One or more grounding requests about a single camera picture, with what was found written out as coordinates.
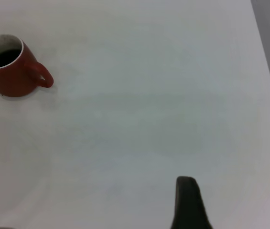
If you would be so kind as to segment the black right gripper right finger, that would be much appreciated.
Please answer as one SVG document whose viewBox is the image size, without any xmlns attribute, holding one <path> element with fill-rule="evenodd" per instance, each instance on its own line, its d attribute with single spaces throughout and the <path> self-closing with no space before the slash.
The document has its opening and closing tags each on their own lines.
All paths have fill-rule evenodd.
<svg viewBox="0 0 270 229">
<path fill-rule="evenodd" d="M 212 229 L 197 181 L 179 176 L 176 180 L 172 229 Z"/>
</svg>

